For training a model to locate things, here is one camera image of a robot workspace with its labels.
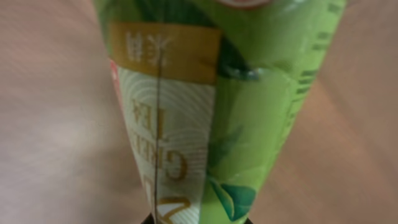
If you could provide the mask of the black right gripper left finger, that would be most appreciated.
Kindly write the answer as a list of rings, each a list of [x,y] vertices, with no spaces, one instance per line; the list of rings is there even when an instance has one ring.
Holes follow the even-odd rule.
[[[142,222],[141,224],[154,224],[154,217],[152,214],[149,214]]]

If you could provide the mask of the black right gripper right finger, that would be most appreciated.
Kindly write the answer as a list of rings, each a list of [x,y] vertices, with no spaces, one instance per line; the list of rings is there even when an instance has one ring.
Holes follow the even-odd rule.
[[[253,224],[253,222],[252,221],[250,221],[250,219],[249,218],[247,218],[247,220],[245,221],[245,223],[244,224]]]

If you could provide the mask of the green snack packet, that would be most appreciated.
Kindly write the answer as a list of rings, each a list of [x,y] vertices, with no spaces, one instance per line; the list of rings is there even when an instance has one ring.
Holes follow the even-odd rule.
[[[96,0],[154,223],[245,223],[346,0]]]

